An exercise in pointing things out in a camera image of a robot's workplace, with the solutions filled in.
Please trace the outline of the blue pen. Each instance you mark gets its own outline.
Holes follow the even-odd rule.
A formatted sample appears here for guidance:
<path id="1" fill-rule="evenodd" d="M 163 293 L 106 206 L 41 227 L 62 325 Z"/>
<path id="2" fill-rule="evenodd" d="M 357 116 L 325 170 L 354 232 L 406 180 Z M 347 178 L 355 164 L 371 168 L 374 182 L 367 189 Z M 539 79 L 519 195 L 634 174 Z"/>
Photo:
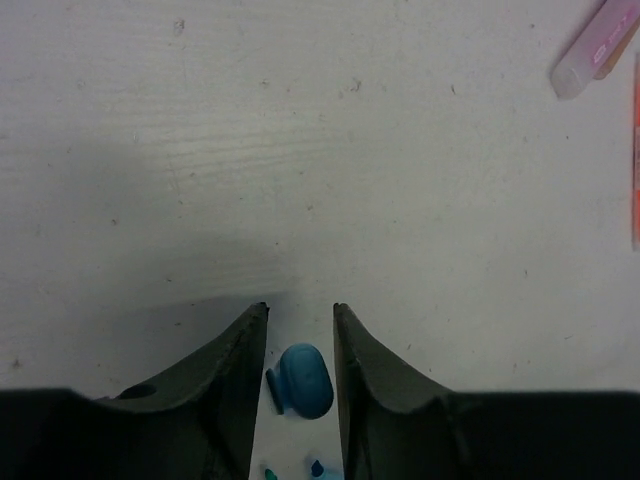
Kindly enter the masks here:
<path id="1" fill-rule="evenodd" d="M 311 480 L 343 480 L 340 473 L 327 469 L 319 460 L 311 463 L 309 475 Z"/>

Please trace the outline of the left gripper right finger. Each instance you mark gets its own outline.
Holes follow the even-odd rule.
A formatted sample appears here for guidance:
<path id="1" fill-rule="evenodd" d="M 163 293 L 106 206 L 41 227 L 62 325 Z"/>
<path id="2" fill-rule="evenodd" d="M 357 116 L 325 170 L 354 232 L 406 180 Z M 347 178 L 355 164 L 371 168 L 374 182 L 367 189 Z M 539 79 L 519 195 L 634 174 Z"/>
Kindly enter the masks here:
<path id="1" fill-rule="evenodd" d="M 348 479 L 635 479 L 639 396 L 624 391 L 456 392 L 334 315 Z"/>

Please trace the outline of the pink highlighter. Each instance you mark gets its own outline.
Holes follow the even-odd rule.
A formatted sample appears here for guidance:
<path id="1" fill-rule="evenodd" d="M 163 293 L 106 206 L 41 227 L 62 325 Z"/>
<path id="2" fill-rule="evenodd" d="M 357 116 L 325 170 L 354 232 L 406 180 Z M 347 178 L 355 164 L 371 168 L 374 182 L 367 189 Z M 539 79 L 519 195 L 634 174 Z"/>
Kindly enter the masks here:
<path id="1" fill-rule="evenodd" d="M 604 1 L 551 71 L 550 82 L 557 98 L 576 98 L 638 19 L 638 1 Z"/>

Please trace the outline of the light blue highlighter cap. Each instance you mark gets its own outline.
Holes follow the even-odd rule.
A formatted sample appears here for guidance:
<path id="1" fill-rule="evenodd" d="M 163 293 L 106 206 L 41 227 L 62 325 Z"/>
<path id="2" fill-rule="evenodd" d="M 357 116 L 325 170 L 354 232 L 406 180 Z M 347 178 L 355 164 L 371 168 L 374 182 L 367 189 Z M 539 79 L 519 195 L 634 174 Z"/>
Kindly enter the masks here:
<path id="1" fill-rule="evenodd" d="M 334 390 L 321 352 L 308 343 L 285 350 L 274 368 L 265 372 L 269 392 L 278 415 L 316 420 L 332 407 Z"/>

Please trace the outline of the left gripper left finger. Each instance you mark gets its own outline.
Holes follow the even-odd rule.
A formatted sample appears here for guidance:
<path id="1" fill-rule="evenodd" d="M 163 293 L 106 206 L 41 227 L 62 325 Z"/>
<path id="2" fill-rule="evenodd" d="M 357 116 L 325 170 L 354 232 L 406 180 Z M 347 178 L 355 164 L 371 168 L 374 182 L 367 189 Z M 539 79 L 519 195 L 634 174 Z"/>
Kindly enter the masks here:
<path id="1" fill-rule="evenodd" d="M 4 479 L 246 479 L 269 308 L 114 398 L 70 389 L 1 393 Z"/>

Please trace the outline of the green capped marker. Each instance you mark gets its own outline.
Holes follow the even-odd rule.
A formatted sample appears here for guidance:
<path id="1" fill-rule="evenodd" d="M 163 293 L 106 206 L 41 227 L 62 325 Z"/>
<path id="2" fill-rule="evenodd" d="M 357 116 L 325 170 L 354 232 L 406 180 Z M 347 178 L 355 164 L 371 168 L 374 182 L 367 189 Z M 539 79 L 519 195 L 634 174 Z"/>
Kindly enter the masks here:
<path id="1" fill-rule="evenodd" d="M 277 475 L 275 474 L 275 472 L 270 469 L 270 468 L 265 468 L 264 469 L 264 479 L 265 480 L 278 480 Z"/>

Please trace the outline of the orange pen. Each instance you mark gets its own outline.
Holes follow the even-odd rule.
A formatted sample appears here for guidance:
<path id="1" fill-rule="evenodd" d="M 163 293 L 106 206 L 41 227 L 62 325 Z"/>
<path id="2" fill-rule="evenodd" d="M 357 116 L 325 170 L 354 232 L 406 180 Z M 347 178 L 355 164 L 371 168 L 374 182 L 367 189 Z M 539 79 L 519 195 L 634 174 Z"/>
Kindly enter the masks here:
<path id="1" fill-rule="evenodd" d="M 631 195 L 631 233 L 633 250 L 639 251 L 639 228 L 640 228 L 640 62 L 639 53 L 635 55 L 634 71 L 634 108 L 633 108 L 633 165 L 632 165 L 632 195 Z"/>

